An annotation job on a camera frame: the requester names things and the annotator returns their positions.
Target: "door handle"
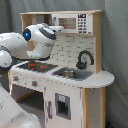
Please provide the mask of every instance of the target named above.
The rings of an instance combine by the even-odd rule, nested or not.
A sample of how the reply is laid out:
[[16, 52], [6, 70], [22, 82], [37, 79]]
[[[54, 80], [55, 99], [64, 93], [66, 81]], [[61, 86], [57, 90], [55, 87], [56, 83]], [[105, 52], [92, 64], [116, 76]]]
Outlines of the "door handle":
[[52, 115], [50, 114], [50, 107], [51, 107], [51, 101], [48, 102], [47, 113], [48, 113], [48, 118], [52, 119]]
[[52, 25], [55, 26], [56, 17], [53, 17], [52, 19]]

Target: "toy kitchen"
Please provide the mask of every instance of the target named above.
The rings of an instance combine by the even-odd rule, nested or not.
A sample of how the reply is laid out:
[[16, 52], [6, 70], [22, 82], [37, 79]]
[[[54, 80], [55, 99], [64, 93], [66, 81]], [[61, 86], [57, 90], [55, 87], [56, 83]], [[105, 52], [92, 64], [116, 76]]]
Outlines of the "toy kitchen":
[[[28, 12], [21, 18], [23, 29], [44, 22], [64, 31], [56, 33], [49, 60], [12, 67], [12, 97], [42, 92], [46, 128], [105, 128], [105, 87], [114, 76], [102, 70], [102, 11]], [[36, 46], [27, 44], [30, 51]]]

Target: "white tile backsplash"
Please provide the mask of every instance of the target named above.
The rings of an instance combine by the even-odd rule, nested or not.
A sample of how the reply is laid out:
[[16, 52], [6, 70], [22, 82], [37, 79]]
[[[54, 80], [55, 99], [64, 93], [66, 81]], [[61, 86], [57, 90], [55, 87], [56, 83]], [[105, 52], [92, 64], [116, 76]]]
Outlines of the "white tile backsplash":
[[[79, 53], [83, 50], [88, 50], [94, 55], [94, 37], [59, 34], [48, 63], [76, 67]], [[88, 55], [83, 54], [81, 60], [82, 62], [87, 61], [87, 69], [94, 69], [94, 65], [90, 65]]]

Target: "oven door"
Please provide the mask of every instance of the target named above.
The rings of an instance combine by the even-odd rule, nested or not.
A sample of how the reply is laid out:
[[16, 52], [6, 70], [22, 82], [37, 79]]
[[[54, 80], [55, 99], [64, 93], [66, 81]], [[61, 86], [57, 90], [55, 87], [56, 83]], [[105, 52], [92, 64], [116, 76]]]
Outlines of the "oven door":
[[78, 33], [78, 14], [53, 14], [54, 26], [63, 26], [64, 33]]

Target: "knob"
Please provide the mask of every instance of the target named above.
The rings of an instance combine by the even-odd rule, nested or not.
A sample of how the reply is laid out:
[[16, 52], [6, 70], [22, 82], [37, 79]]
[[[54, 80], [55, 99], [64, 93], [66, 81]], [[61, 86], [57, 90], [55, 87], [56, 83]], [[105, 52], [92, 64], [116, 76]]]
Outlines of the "knob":
[[36, 81], [32, 81], [32, 86], [37, 86], [37, 82]]
[[18, 81], [18, 80], [19, 80], [18, 76], [13, 77], [13, 81]]

